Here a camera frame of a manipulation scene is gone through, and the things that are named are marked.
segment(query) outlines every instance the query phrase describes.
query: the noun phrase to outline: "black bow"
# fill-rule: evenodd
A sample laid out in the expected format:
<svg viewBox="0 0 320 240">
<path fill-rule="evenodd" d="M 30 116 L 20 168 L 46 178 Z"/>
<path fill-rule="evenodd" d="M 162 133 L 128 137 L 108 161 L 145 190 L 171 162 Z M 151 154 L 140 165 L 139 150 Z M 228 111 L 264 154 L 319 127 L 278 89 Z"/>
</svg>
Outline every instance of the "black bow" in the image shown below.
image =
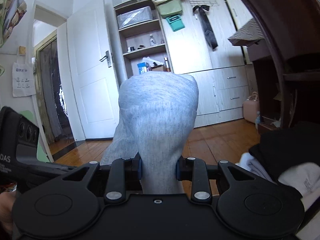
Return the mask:
<svg viewBox="0 0 320 240">
<path fill-rule="evenodd" d="M 209 19 L 205 13 L 204 10 L 209 11 L 210 6 L 208 5 L 197 5 L 193 8 L 193 13 L 195 13 L 196 10 L 199 10 L 200 13 L 200 19 L 201 19 L 201 25 L 202 29 L 204 31 L 204 36 L 207 41 L 207 43 L 210 45 L 212 49 L 215 49 L 218 47 L 216 36 L 214 36 L 214 32 L 212 30 L 212 27 L 210 25 Z"/>
</svg>

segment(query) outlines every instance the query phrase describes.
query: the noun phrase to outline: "drawer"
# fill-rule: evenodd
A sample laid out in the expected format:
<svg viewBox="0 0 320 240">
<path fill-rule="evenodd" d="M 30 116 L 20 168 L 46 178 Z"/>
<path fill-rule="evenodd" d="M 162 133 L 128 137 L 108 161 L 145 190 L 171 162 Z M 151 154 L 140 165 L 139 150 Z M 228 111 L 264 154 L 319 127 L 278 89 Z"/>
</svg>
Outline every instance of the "drawer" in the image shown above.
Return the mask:
<svg viewBox="0 0 320 240">
<path fill-rule="evenodd" d="M 248 85 L 244 66 L 215 69 L 214 78 L 218 90 Z"/>
<path fill-rule="evenodd" d="M 199 103 L 197 115 L 219 112 L 218 97 L 214 86 L 212 70 L 190 73 L 198 84 Z"/>
<path fill-rule="evenodd" d="M 243 102 L 249 97 L 248 86 L 223 89 L 217 92 L 220 111 L 242 107 Z"/>
</svg>

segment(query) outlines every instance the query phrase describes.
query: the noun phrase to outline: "gray sock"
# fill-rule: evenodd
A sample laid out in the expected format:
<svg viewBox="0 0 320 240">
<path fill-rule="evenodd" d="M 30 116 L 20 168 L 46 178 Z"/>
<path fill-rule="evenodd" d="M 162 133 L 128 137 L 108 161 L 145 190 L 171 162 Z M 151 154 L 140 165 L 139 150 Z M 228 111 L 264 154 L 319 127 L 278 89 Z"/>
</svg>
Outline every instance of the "gray sock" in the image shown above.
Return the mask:
<svg viewBox="0 0 320 240">
<path fill-rule="evenodd" d="M 148 72 L 128 79 L 120 87 L 120 121 L 101 165 L 139 152 L 145 194 L 182 193 L 176 163 L 194 127 L 197 106 L 198 86 L 190 75 Z"/>
</svg>

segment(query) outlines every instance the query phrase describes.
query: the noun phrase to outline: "green pouch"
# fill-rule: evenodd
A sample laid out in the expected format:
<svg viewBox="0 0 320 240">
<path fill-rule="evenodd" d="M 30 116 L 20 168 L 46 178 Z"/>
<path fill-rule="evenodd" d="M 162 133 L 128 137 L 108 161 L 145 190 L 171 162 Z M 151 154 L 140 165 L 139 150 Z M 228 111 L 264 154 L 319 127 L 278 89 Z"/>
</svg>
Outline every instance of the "green pouch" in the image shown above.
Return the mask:
<svg viewBox="0 0 320 240">
<path fill-rule="evenodd" d="M 180 0 L 170 0 L 159 4 L 157 7 L 162 18 L 182 14 L 182 5 Z"/>
<path fill-rule="evenodd" d="M 180 15 L 174 15 L 166 18 L 174 32 L 183 29 L 185 26 L 182 22 Z"/>
</svg>

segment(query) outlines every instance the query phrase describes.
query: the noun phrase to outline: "bottle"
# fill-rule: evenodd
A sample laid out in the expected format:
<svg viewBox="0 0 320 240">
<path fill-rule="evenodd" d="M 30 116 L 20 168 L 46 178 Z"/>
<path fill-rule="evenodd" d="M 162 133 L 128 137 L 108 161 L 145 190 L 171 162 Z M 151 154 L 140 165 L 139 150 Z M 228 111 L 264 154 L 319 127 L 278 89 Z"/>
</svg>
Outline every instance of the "bottle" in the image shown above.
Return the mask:
<svg viewBox="0 0 320 240">
<path fill-rule="evenodd" d="M 255 121 L 256 129 L 257 129 L 257 130 L 258 130 L 258 123 L 261 123 L 261 120 L 260 120 L 260 111 L 257 111 L 257 118 L 256 118 L 256 121 Z"/>
<path fill-rule="evenodd" d="M 153 35 L 150 34 L 150 46 L 156 45 L 156 40 L 153 38 Z"/>
<path fill-rule="evenodd" d="M 167 57 L 164 58 L 164 70 L 163 71 L 171 72 L 170 66 L 169 66 L 169 61 L 168 61 Z"/>
</svg>

